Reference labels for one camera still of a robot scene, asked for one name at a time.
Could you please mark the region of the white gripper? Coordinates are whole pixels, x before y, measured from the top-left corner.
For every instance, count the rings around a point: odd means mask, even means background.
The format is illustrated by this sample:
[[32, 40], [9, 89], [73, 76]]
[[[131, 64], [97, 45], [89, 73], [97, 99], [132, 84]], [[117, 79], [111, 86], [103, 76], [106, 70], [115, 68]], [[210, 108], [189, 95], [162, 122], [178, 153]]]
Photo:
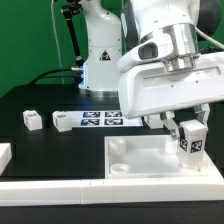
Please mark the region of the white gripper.
[[177, 140], [173, 111], [195, 106], [197, 120], [208, 127], [208, 103], [224, 100], [224, 54], [204, 54], [194, 69], [175, 72], [167, 72], [162, 62], [136, 66], [121, 76], [118, 93], [126, 118], [161, 113], [163, 125]]

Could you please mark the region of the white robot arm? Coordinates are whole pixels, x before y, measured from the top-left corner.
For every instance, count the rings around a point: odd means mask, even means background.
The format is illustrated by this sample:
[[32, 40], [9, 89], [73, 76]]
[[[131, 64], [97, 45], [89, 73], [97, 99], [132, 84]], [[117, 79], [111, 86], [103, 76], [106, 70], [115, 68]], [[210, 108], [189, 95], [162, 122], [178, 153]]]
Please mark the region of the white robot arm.
[[117, 94], [127, 118], [224, 100], [224, 52], [200, 54], [218, 0], [129, 0], [120, 17], [81, 0], [88, 32], [82, 90]]

